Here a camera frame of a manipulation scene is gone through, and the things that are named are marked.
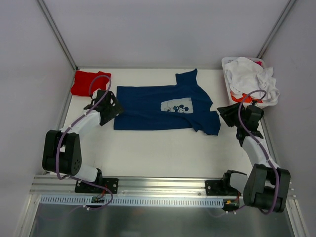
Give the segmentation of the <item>blue mickey t shirt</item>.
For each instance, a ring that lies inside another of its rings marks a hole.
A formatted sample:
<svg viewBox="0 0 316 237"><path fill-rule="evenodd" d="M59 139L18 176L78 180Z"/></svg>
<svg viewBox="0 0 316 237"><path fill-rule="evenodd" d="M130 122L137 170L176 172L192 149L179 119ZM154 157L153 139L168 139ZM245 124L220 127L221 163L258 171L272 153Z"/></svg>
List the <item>blue mickey t shirt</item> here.
<svg viewBox="0 0 316 237"><path fill-rule="evenodd" d="M115 130L173 130L192 128L217 136L221 123L213 102L198 85L197 69L176 74L175 85L118 86L123 113L115 118Z"/></svg>

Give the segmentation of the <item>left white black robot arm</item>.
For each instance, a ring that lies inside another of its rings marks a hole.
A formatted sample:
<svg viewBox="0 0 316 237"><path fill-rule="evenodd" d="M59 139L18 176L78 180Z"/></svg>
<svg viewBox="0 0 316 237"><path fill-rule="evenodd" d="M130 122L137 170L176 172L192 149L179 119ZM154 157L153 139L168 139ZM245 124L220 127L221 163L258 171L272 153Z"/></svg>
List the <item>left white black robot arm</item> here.
<svg viewBox="0 0 316 237"><path fill-rule="evenodd" d="M122 105L113 92L98 89L80 116L68 126L49 130L45 136L42 167L59 178L73 178L76 193L116 193L118 180L107 181L99 168L83 164L81 140L90 130L100 128L122 114Z"/></svg>

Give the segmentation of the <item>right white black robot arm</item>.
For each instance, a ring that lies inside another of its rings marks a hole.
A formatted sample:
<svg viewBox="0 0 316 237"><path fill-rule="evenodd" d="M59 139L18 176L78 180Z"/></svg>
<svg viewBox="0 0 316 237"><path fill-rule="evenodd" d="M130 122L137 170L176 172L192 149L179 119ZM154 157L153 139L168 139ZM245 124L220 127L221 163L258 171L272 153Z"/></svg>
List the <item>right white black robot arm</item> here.
<svg viewBox="0 0 316 237"><path fill-rule="evenodd" d="M264 214L283 212L291 175L274 162L258 130L264 111L253 104L245 107L241 102L217 110L227 126L237 128L236 138L253 165L242 184L244 204Z"/></svg>

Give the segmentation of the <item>orange t shirt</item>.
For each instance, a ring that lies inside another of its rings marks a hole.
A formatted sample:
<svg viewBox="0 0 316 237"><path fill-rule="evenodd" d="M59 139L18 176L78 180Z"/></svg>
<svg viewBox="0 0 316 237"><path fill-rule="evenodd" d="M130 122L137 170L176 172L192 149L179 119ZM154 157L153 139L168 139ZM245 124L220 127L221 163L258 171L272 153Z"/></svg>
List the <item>orange t shirt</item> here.
<svg viewBox="0 0 316 237"><path fill-rule="evenodd" d="M241 102L245 97L246 97L246 94L245 93L242 93L242 94L235 94L234 92L230 91L230 95L231 95L231 98L233 101L235 102ZM248 96L246 99L245 99L245 103L251 103L252 101L256 101L257 103L263 103L262 100L259 100L259 99L256 99L256 98L253 98L252 96Z"/></svg>

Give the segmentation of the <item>folded red t shirt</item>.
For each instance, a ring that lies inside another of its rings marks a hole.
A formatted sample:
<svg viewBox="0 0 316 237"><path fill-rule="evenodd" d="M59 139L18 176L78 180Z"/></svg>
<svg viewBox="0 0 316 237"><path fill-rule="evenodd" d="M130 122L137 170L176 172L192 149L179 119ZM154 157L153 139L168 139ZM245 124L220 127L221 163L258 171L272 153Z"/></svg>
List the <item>folded red t shirt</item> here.
<svg viewBox="0 0 316 237"><path fill-rule="evenodd" d="M92 81L101 75L105 75L106 77L98 78L93 83L91 90L89 90ZM75 96L89 97L97 89L106 90L109 78L111 78L111 73L104 73L102 71L97 73L77 71L75 74L74 85L71 88L71 93Z"/></svg>

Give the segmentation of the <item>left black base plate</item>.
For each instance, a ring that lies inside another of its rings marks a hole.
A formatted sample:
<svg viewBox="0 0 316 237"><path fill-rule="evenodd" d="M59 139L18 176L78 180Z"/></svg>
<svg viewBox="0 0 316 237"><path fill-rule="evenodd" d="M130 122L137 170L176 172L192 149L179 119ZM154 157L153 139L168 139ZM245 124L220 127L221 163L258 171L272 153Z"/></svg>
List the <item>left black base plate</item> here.
<svg viewBox="0 0 316 237"><path fill-rule="evenodd" d="M95 182L92 182L94 186L84 183L84 182L76 182L75 193L78 194L107 194L108 191L98 188L97 186L102 186L110 190L113 194L117 194L119 187L119 179L118 178L103 178L100 176L96 179Z"/></svg>

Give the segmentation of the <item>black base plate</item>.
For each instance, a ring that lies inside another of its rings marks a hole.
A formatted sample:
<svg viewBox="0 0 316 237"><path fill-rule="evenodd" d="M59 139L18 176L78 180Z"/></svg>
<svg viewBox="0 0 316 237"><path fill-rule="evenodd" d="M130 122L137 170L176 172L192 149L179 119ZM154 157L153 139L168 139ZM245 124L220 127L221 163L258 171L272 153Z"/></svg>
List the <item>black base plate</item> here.
<svg viewBox="0 0 316 237"><path fill-rule="evenodd" d="M113 194L117 194L119 187L119 179L118 178L103 178L100 176L96 179L95 182L92 182L94 186L84 183L84 182L76 182L75 193L78 194L107 194L108 191L98 188L97 186L102 186L110 190Z"/></svg>
<svg viewBox="0 0 316 237"><path fill-rule="evenodd" d="M205 192L207 196L235 196L235 191L224 186L223 180L206 180Z"/></svg>

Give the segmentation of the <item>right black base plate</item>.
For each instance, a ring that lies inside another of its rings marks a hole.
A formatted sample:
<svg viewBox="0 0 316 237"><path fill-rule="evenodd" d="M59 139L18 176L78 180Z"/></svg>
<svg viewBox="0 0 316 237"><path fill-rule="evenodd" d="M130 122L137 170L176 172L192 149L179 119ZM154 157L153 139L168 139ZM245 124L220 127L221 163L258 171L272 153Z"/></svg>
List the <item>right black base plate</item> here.
<svg viewBox="0 0 316 237"><path fill-rule="evenodd" d="M206 180L205 192L207 196L235 196L235 191L224 186L223 180Z"/></svg>

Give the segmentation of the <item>left aluminium frame post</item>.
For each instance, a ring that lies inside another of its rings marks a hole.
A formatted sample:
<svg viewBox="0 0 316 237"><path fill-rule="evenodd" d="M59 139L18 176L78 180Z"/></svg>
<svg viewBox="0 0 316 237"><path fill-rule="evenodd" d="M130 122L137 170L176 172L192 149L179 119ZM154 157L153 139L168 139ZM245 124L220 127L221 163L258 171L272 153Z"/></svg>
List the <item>left aluminium frame post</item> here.
<svg viewBox="0 0 316 237"><path fill-rule="evenodd" d="M36 0L36 3L37 5L39 6L39 9L41 11L41 13L43 14L44 18L46 19L54 37L56 38L61 50L63 51L67 61L69 62L71 68L74 70L74 71L77 71L78 70L78 67L75 63L75 60L73 58L73 56L71 55L59 29L58 29L58 26L57 24L55 23L55 20L50 12L50 10L48 9L48 6L47 4L45 3L44 0Z"/></svg>

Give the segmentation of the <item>aluminium frame post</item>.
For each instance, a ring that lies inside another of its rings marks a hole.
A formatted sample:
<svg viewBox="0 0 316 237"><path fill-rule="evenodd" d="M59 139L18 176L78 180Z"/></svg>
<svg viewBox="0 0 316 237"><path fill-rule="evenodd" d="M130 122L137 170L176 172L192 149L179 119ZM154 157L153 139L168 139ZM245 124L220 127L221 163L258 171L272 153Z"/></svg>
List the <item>aluminium frame post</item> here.
<svg viewBox="0 0 316 237"><path fill-rule="evenodd" d="M265 53L267 52L267 50L269 49L269 46L272 44L274 38L276 37L279 29L281 28L281 26L283 25L283 23L286 21L288 15L290 14L290 12L292 11L293 7L295 6L295 4L297 3L297 0L288 0L284 9L282 10L280 16L278 17L278 19L276 20L276 22L274 23L272 29L270 30L268 36L266 37L263 45L261 46L258 54L257 54L257 58L262 59L265 55Z"/></svg>
<svg viewBox="0 0 316 237"><path fill-rule="evenodd" d="M71 55L59 29L58 29L58 26L57 24L55 23L55 20L50 12L50 10L48 9L48 6L47 4L45 3L44 0L36 0L36 3L37 5L39 6L39 9L41 11L41 13L43 14L44 18L46 19L54 37L56 38L61 50L63 51L67 61L69 62L71 68L74 70L74 71L77 71L78 70L78 67L75 63L75 60L73 58L73 56Z"/></svg>

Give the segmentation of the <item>aluminium mounting rail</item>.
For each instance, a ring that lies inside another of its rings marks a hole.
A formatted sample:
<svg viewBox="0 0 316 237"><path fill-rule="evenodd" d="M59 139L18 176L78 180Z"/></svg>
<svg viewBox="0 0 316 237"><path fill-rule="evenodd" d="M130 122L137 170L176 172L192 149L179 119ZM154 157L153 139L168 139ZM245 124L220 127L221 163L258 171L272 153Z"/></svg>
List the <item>aluminium mounting rail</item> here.
<svg viewBox="0 0 316 237"><path fill-rule="evenodd" d="M117 177L117 197L207 198L205 181L211 178ZM55 175L34 177L29 193L38 195L76 195L76 181Z"/></svg>

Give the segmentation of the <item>right aluminium frame post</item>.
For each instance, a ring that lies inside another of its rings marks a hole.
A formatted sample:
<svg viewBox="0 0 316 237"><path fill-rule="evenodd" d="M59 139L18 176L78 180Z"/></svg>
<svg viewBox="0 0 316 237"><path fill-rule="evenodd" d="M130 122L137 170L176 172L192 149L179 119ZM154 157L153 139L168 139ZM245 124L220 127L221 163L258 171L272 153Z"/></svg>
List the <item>right aluminium frame post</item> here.
<svg viewBox="0 0 316 237"><path fill-rule="evenodd" d="M269 46L272 44L274 38L276 37L279 29L281 28L281 26L283 25L283 23L286 21L288 15L290 14L290 12L292 11L293 7L295 6L295 4L297 3L297 0L288 0L284 9L282 10L280 16L278 17L278 19L276 20L276 22L274 23L272 29L270 30L268 36L266 37L263 45L261 46L258 54L257 54L257 58L262 59L265 55L265 53L267 52L267 50L269 49Z"/></svg>

